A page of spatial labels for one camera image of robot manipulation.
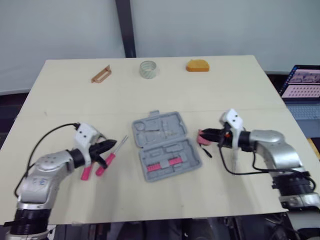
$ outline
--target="tape roll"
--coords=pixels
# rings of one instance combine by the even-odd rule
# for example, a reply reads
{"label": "tape roll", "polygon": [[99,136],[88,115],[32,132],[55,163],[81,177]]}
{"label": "tape roll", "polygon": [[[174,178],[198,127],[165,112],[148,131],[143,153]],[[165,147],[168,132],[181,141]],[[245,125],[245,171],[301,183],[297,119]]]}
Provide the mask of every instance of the tape roll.
{"label": "tape roll", "polygon": [[156,76],[156,68],[154,61],[143,61],[140,64],[140,75],[145,79],[153,79]]}

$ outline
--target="laptop screen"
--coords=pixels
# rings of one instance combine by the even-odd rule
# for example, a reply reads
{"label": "laptop screen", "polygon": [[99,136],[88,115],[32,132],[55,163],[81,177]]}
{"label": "laptop screen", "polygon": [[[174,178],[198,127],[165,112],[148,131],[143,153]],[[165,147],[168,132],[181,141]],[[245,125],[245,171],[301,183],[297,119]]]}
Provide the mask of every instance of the laptop screen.
{"label": "laptop screen", "polygon": [[320,66],[295,65],[279,93],[287,101],[320,101]]}

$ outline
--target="laptop keyboard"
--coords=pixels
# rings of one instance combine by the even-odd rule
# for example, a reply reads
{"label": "laptop keyboard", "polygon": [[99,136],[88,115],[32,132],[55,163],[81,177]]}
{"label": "laptop keyboard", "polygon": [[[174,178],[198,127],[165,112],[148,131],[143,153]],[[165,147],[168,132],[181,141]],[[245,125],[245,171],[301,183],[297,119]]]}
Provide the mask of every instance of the laptop keyboard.
{"label": "laptop keyboard", "polygon": [[288,104],[287,108],[296,120],[320,120],[320,104]]}

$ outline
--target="pink tool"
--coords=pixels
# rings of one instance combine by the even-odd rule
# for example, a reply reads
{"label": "pink tool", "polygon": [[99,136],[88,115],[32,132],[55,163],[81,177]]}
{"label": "pink tool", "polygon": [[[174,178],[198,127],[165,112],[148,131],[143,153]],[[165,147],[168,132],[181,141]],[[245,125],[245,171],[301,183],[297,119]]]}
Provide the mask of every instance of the pink tool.
{"label": "pink tool", "polygon": [[198,144],[202,144],[202,145],[206,145],[209,146],[211,144],[211,142],[207,139],[204,139],[202,136],[200,136],[200,134],[203,134],[202,130],[198,130],[198,136],[196,138],[196,141]]}
{"label": "pink tool", "polygon": [[[170,166],[182,163],[181,157],[172,158],[169,160]],[[153,172],[162,169],[160,163],[152,164],[146,167],[148,172]]]}
{"label": "pink tool", "polygon": [[90,166],[84,168],[84,170],[82,172],[82,175],[81,175],[81,180],[82,181],[88,181],[93,165],[94,164],[92,163]]}
{"label": "pink tool", "polygon": [[[115,149],[114,152],[112,152],[105,160],[105,163],[107,166],[109,166],[112,162],[112,160],[116,157],[117,152],[119,151],[119,149],[122,147],[122,145],[127,141],[128,139],[128,135],[126,135],[122,141],[120,142],[119,146],[117,146],[117,148]],[[104,174],[105,169],[100,166],[96,171],[95,171],[95,175],[97,176],[101,176],[102,174]]]}

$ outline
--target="white wall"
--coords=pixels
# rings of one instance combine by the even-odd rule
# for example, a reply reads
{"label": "white wall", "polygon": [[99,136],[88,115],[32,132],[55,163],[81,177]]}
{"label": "white wall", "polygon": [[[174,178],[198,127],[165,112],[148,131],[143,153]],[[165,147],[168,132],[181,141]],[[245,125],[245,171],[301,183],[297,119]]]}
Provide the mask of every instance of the white wall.
{"label": "white wall", "polygon": [[320,0],[132,0],[138,57],[255,55],[320,65]]}
{"label": "white wall", "polygon": [[0,0],[0,95],[28,91],[47,59],[124,56],[115,0]]}

